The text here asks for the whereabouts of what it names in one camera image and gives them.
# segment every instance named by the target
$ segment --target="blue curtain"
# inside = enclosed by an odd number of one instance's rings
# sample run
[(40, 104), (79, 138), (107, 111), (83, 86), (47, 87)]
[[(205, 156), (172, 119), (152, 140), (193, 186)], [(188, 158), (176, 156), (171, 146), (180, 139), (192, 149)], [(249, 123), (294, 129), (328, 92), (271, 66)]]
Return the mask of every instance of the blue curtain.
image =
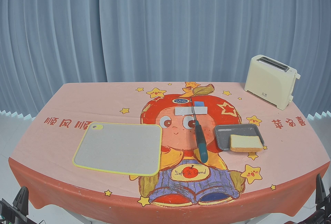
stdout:
[(66, 82), (245, 82), (264, 54), (331, 110), (331, 0), (0, 0), (0, 109), (36, 115)]

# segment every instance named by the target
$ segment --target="toast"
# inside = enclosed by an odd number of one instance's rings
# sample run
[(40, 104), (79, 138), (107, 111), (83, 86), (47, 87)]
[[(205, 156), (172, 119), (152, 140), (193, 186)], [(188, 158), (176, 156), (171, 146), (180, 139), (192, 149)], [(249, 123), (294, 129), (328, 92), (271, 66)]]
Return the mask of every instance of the toast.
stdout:
[(259, 136), (230, 136), (230, 150), (233, 152), (259, 152), (263, 145)]

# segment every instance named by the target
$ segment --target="toaster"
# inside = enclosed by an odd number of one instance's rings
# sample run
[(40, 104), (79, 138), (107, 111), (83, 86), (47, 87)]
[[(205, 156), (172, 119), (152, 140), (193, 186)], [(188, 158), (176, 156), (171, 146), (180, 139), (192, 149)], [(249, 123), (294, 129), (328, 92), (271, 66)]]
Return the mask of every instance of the toaster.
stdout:
[(250, 60), (244, 90), (284, 110), (293, 100), (296, 79), (300, 79), (296, 69), (270, 57), (257, 55)]

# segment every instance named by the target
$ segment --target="baking tray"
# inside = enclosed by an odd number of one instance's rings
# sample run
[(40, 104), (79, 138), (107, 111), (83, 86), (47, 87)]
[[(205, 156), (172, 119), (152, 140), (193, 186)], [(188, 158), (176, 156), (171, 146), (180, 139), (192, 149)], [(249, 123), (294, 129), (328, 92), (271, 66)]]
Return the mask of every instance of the baking tray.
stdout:
[(222, 151), (230, 150), (230, 135), (259, 136), (262, 145), (264, 140), (255, 124), (218, 125), (215, 127), (217, 145)]

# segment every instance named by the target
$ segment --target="teal knife handle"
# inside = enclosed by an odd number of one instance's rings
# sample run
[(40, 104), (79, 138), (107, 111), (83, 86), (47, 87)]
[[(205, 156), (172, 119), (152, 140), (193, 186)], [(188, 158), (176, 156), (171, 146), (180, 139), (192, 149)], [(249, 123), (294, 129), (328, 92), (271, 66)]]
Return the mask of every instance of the teal knife handle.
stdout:
[(195, 121), (195, 139), (197, 141), (201, 161), (206, 163), (208, 161), (206, 139), (202, 127), (197, 120)]
[(208, 153), (207, 153), (207, 145), (206, 143), (200, 143), (198, 145), (200, 158), (203, 163), (206, 163), (208, 161)]

